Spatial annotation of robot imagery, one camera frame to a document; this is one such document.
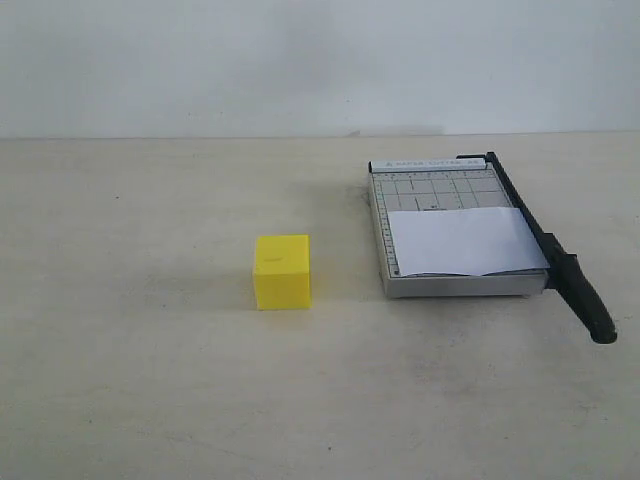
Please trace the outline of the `yellow foam cube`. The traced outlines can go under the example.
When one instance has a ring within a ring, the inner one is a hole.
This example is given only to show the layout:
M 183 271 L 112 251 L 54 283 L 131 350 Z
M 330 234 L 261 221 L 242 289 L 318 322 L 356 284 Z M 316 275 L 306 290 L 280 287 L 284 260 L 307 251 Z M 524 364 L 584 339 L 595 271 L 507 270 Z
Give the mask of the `yellow foam cube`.
M 260 236 L 253 287 L 258 310 L 311 307 L 311 248 L 306 234 Z

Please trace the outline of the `black cutter blade lever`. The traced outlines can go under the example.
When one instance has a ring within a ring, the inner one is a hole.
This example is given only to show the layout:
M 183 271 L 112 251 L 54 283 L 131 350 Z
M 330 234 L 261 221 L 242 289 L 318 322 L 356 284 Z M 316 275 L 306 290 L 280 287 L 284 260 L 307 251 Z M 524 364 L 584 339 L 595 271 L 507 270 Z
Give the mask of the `black cutter blade lever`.
M 554 289 L 588 330 L 593 342 L 613 344 L 617 330 L 601 297 L 584 275 L 576 254 L 568 253 L 553 233 L 545 232 L 517 191 L 497 155 L 457 155 L 457 159 L 484 159 L 493 166 L 512 205 L 518 208 L 549 264 L 546 289 Z

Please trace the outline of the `white paper sheet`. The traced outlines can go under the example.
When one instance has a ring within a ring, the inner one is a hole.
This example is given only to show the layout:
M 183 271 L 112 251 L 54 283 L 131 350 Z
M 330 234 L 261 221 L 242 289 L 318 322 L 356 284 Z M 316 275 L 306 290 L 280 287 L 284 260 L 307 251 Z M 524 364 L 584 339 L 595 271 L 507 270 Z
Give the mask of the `white paper sheet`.
M 517 208 L 394 211 L 399 273 L 484 276 L 549 267 Z

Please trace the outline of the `grey paper cutter base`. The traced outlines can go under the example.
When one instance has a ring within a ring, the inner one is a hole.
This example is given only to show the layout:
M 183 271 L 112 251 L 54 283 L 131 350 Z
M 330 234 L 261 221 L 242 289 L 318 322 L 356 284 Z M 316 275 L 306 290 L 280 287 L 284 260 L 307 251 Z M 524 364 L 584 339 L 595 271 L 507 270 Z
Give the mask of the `grey paper cutter base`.
M 380 275 L 387 297 L 529 296 L 545 289 L 549 267 L 484 276 L 399 273 L 390 213 L 515 208 L 493 166 L 484 159 L 372 161 L 368 181 Z

